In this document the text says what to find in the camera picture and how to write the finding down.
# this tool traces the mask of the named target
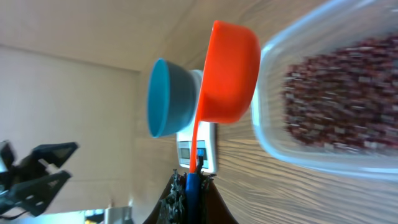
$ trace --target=plastic container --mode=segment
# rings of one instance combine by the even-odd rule
[[[271,39],[262,49],[252,121],[263,148],[282,161],[334,174],[398,180],[398,153],[347,154],[295,143],[284,127],[283,78],[289,65],[367,37],[398,30],[398,2],[330,1]]]

